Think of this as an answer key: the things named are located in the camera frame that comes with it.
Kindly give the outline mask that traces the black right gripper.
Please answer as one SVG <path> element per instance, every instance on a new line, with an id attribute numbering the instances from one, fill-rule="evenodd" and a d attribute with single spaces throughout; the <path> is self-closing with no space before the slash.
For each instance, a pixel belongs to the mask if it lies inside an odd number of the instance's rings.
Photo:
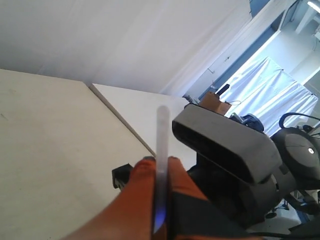
<path id="1" fill-rule="evenodd" d="M 112 185 L 114 189 L 123 189 L 129 181 L 130 173 L 133 167 L 127 163 L 114 168 L 111 171 Z"/>

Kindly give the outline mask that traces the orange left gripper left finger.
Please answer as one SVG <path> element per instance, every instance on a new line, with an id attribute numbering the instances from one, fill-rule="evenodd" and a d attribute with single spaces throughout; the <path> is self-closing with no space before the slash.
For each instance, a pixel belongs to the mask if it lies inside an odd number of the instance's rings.
<path id="1" fill-rule="evenodd" d="M 144 157 L 130 172 L 128 183 L 102 212 L 65 240 L 150 240 L 156 161 Z"/>

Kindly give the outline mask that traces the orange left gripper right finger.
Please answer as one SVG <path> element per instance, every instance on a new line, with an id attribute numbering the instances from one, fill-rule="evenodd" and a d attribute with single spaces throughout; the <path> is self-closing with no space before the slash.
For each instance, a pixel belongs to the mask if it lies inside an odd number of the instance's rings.
<path id="1" fill-rule="evenodd" d="M 168 158 L 168 240 L 259 240 L 231 222 L 196 186 L 177 157 Z"/>

